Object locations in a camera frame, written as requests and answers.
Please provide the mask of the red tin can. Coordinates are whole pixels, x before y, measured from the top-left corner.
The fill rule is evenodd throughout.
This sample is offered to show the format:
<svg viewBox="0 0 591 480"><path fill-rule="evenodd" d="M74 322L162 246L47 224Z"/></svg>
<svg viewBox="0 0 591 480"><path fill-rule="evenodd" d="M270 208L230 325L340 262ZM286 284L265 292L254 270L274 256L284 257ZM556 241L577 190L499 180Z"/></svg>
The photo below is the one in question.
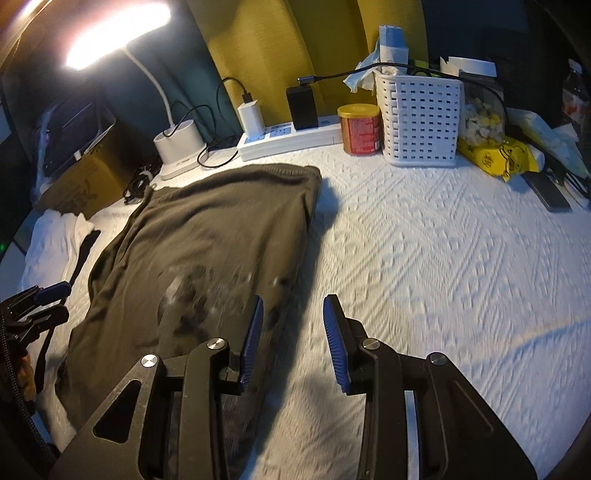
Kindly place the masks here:
<svg viewBox="0 0 591 480"><path fill-rule="evenodd" d="M355 103L338 108L342 144L349 155L377 154L382 148L382 114L377 105Z"/></svg>

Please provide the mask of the clear jar with white lid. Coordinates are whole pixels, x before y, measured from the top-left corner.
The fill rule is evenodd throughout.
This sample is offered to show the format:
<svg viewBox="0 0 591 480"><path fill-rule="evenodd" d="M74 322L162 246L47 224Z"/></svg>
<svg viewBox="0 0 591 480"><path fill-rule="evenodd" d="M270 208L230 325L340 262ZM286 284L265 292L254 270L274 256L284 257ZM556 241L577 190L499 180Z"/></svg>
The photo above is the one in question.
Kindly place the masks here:
<svg viewBox="0 0 591 480"><path fill-rule="evenodd" d="M441 71L463 82L460 138L472 147L496 146L505 133L504 90L493 62L464 57L440 58Z"/></svg>

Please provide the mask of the cardboard box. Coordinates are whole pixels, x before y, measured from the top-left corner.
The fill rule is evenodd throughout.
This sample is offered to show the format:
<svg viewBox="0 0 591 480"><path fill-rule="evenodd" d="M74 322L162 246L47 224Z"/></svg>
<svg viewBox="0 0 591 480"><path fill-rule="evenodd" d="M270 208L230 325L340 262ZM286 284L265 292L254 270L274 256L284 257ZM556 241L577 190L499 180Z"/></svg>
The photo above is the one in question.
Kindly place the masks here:
<svg viewBox="0 0 591 480"><path fill-rule="evenodd" d="M139 160L140 155L127 132L115 124L52 183L34 209L83 214L90 219L122 198Z"/></svg>

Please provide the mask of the white charger plug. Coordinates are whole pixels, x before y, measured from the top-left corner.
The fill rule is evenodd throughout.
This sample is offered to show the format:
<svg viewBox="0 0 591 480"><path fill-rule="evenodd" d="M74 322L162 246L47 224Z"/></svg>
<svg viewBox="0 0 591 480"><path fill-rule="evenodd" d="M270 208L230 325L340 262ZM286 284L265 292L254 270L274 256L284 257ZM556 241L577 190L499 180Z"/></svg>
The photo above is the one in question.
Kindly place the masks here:
<svg viewBox="0 0 591 480"><path fill-rule="evenodd" d="M238 107L238 117L242 122L242 129L247 138L259 138L264 134L266 126L257 100L243 102Z"/></svg>

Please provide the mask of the white desk lamp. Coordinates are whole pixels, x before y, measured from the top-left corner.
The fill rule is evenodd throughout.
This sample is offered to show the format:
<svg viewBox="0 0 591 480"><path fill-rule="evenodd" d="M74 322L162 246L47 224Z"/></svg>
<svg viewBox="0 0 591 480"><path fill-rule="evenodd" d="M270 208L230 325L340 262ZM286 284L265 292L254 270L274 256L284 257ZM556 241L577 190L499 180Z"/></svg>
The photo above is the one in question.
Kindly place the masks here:
<svg viewBox="0 0 591 480"><path fill-rule="evenodd" d="M166 26L171 10L164 1L132 1L103 14L77 33L66 55L67 68L83 71L105 57L121 52L144 75L156 90L164 107L167 128L153 138L162 162L159 177L172 180L200 165L200 156L207 150L206 142L190 115L189 108L180 120L172 116L172 107L160 82L129 50L129 44Z"/></svg>

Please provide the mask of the blue capped bottle in basket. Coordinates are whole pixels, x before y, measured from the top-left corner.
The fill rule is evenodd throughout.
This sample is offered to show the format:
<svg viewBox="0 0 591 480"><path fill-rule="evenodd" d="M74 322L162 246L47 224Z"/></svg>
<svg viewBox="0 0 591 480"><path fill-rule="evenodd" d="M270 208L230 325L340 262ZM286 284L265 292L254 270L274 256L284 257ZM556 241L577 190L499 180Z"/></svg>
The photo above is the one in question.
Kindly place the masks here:
<svg viewBox="0 0 591 480"><path fill-rule="evenodd" d="M409 60L409 48L403 29L394 25L381 25L379 27L379 43L380 62L396 63L396 66L383 66L383 72L387 75L405 75Z"/></svg>

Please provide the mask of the white power strip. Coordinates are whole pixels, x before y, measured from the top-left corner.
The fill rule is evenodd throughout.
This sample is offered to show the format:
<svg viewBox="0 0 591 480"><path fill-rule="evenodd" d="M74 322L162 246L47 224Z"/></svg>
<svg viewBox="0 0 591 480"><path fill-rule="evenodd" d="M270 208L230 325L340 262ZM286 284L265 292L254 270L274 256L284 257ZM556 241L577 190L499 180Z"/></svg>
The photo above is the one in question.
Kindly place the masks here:
<svg viewBox="0 0 591 480"><path fill-rule="evenodd" d="M236 148L243 161L315 147L342 143L341 122L337 115L318 118L318 127L297 130L293 122L266 127L263 134L242 135Z"/></svg>

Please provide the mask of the white and yellow plastic package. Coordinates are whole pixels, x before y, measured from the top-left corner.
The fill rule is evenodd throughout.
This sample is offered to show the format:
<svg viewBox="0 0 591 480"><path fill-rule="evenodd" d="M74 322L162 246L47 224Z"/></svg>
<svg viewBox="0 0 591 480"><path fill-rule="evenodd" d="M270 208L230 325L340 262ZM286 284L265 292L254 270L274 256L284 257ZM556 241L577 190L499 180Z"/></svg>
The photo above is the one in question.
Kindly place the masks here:
<svg viewBox="0 0 591 480"><path fill-rule="evenodd" d="M518 126L523 133L539 148L559 160L571 173L589 179L590 172L585 166L576 141L578 136L571 124L552 129L537 113L508 108L508 120Z"/></svg>

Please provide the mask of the white garment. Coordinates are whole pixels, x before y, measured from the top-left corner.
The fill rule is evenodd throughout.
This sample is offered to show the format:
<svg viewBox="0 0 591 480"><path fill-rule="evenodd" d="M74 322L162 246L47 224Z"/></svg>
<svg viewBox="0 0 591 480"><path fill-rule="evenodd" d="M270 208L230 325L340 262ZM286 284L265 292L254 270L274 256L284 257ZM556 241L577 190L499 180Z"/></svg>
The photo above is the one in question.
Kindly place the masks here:
<svg viewBox="0 0 591 480"><path fill-rule="evenodd" d="M35 222L20 288L47 287L69 281L78 263L81 245L94 229L95 225L82 213L46 210Z"/></svg>

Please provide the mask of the white perforated plastic basket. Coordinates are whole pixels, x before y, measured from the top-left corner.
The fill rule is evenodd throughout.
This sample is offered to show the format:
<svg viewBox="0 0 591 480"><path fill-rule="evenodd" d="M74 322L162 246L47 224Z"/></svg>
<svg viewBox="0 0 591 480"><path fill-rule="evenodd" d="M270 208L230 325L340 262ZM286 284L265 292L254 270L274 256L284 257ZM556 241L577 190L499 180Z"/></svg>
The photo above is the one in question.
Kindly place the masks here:
<svg viewBox="0 0 591 480"><path fill-rule="evenodd" d="M387 161L397 167L455 166L462 83L377 70L374 78Z"/></svg>

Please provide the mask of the black power adapter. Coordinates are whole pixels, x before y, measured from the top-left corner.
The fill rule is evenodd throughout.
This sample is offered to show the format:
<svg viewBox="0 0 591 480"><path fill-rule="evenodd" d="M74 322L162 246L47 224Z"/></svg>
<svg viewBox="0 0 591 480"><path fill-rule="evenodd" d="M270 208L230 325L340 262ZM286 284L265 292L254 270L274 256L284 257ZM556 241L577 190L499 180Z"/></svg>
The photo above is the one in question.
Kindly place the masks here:
<svg viewBox="0 0 591 480"><path fill-rule="evenodd" d="M318 113L311 86L294 86L286 90L291 121L297 131L318 128Z"/></svg>

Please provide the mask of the black smartphone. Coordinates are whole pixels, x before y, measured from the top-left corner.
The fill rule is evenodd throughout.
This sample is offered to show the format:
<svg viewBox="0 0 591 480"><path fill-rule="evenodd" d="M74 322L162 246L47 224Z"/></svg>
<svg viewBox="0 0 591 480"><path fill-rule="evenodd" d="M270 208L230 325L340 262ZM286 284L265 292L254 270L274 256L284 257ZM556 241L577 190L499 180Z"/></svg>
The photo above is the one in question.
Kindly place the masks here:
<svg viewBox="0 0 591 480"><path fill-rule="evenodd" d="M522 174L522 177L547 211L564 213L571 210L571 206L565 196L546 174L526 172Z"/></svg>

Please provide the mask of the plastic water bottle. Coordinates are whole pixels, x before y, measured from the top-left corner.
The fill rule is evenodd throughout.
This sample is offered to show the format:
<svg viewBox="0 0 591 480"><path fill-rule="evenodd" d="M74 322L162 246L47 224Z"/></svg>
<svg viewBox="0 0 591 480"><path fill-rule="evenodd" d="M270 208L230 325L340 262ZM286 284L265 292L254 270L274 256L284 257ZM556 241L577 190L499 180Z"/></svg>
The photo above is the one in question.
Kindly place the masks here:
<svg viewBox="0 0 591 480"><path fill-rule="evenodd" d="M581 65L573 59L568 61L569 72L562 88L562 116L564 123L570 123L578 137L581 137L589 110L589 94L583 82Z"/></svg>

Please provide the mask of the dark olive garment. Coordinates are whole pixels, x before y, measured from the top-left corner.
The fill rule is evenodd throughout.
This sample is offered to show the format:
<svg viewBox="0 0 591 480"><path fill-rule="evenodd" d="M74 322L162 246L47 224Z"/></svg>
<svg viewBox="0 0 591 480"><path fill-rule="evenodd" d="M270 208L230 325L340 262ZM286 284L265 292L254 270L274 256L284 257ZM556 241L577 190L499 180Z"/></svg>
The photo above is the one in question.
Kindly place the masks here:
<svg viewBox="0 0 591 480"><path fill-rule="evenodd" d="M242 475L321 187L314 166L250 164L148 191L89 275L90 307L55 383L70 423L80 428L141 356L225 335L259 296L252 380L222 403L229 474Z"/></svg>

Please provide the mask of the white textured mattress cover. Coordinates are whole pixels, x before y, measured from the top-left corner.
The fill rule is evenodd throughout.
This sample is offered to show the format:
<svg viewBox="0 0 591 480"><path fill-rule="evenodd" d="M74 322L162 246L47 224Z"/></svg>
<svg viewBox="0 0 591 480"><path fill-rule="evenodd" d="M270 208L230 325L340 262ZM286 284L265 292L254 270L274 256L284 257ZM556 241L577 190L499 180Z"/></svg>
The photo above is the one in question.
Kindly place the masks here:
<svg viewBox="0 0 591 480"><path fill-rule="evenodd" d="M590 214L547 211L521 179L468 162L409 169L341 147L263 164L322 175L307 248L254 444L240 479L352 479L363 399L335 382L322 301L400 353L445 353L495 410L540 477L552 474L590 413ZM136 205L88 221L70 280L69 321L47 353L38 404L59 448L75 428L55 392L72 330L85 318L89 275Z"/></svg>

